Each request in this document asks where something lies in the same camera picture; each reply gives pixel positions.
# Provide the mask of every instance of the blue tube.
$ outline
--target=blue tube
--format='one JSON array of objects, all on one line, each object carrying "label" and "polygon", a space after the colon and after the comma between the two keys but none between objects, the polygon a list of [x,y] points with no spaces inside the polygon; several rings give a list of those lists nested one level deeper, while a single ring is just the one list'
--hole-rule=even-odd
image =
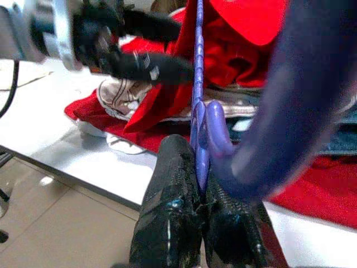
[{"label": "blue tube", "polygon": [[232,197],[259,200],[291,182],[328,140],[355,92],[357,1],[291,1],[259,111],[238,147],[217,103],[206,109],[213,171]]}]

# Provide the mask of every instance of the pile of clothes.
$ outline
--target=pile of clothes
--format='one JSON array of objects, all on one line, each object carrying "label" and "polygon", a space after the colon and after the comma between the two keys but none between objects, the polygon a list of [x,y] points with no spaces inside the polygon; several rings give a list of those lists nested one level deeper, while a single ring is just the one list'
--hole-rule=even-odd
[{"label": "pile of clothes", "polygon": [[[275,40],[282,28],[286,0],[205,3],[205,101],[224,107],[230,138],[239,142],[259,108],[259,97]],[[172,14],[182,22],[177,42],[163,44],[136,37],[124,52],[161,52],[192,61],[196,1]],[[70,104],[73,120],[157,152],[163,138],[189,139],[192,84],[151,85],[126,79],[106,80],[85,99]],[[357,104],[341,104],[339,130],[301,177],[271,202],[311,217],[357,228]]]}]

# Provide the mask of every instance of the purple plastic hook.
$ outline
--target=purple plastic hook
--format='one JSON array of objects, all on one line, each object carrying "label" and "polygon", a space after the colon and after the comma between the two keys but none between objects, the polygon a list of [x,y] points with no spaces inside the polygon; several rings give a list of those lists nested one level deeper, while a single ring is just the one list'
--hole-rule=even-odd
[{"label": "purple plastic hook", "polygon": [[191,135],[190,144],[196,154],[196,176],[200,193],[206,192],[209,155],[208,149],[199,143],[199,133],[205,116],[205,104],[203,98],[203,72],[204,72],[204,39],[202,35],[203,25],[203,0],[197,0],[196,17],[196,40],[195,40],[195,80],[192,89],[192,108],[191,108]]}]

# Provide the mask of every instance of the beige floor tile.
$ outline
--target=beige floor tile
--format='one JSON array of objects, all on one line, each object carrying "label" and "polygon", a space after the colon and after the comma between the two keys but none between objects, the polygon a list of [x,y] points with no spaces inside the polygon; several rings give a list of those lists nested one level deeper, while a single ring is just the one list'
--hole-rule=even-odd
[{"label": "beige floor tile", "polygon": [[69,186],[69,187],[72,187],[72,186],[75,185],[75,182],[72,181],[72,180],[70,180],[70,179],[59,177],[59,176],[57,176],[57,175],[54,174],[54,173],[51,173],[51,172],[49,172],[49,171],[47,171],[47,170],[44,170],[44,169],[42,169],[42,168],[40,168],[40,167],[38,167],[38,166],[36,166],[36,165],[33,165],[33,164],[29,163],[29,162],[24,161],[24,160],[22,160],[22,159],[19,159],[19,158],[16,158],[16,157],[15,157],[15,159],[16,159],[17,161],[23,163],[24,165],[29,166],[29,167],[31,167],[31,168],[37,170],[38,172],[44,173],[44,174],[46,174],[46,175],[48,175],[48,176],[51,176],[52,178],[58,180],[59,182],[65,184],[65,185],[67,185],[67,186]]},{"label": "beige floor tile", "polygon": [[10,167],[0,170],[2,183],[15,181],[8,211],[0,218],[0,229],[9,233],[9,240],[0,244],[2,252],[56,203],[68,187],[16,160]]},{"label": "beige floor tile", "polygon": [[109,268],[127,262],[135,221],[70,189],[10,247],[2,268]]},{"label": "beige floor tile", "polygon": [[42,170],[38,166],[32,165],[32,164],[30,164],[28,162],[25,162],[25,161],[21,160],[21,159],[16,159],[16,160],[21,162],[21,163],[23,163],[24,165],[27,165],[27,166],[39,171],[39,172],[42,172],[44,174],[49,174],[50,176],[54,177],[56,180],[60,181],[61,183],[73,188],[76,191],[79,191],[80,193],[83,193],[83,194],[87,195],[90,198],[93,198],[94,200],[96,200],[96,201],[98,201],[100,203],[105,204],[109,208],[114,209],[117,212],[128,216],[129,218],[132,218],[132,219],[134,219],[136,221],[139,218],[139,212],[134,210],[134,209],[128,208],[125,205],[119,204],[116,201],[113,201],[113,200],[111,200],[109,198],[106,198],[106,197],[104,197],[104,196],[102,196],[100,194],[97,194],[97,193],[95,193],[95,192],[93,192],[91,190],[88,190],[87,188],[84,188],[84,187],[82,187],[80,185],[76,185],[75,182],[73,182],[73,181],[71,181],[69,179],[55,176],[54,174],[52,174],[50,172]]},{"label": "beige floor tile", "polygon": [[99,195],[93,191],[88,190],[87,188],[84,188],[82,186],[76,185],[73,187],[74,190],[79,191],[82,194],[85,194],[86,196],[93,198],[94,200],[98,201],[99,203],[102,203],[106,205],[107,207],[114,209],[115,211],[124,214],[125,216],[134,219],[137,221],[139,219],[139,212],[126,207],[125,205],[119,204],[116,201],[113,201],[109,198],[106,198],[102,195]]}]

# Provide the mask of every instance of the black cable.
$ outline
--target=black cable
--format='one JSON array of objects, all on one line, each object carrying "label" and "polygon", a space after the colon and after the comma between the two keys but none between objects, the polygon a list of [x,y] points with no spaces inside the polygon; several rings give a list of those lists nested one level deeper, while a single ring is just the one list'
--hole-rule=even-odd
[{"label": "black cable", "polygon": [[19,63],[16,60],[14,61],[14,65],[13,65],[12,85],[10,89],[10,94],[9,97],[7,98],[4,107],[0,111],[0,118],[3,117],[3,115],[7,112],[13,101],[13,97],[15,96],[15,92],[17,89],[17,81],[18,81],[18,70],[19,70]]}]

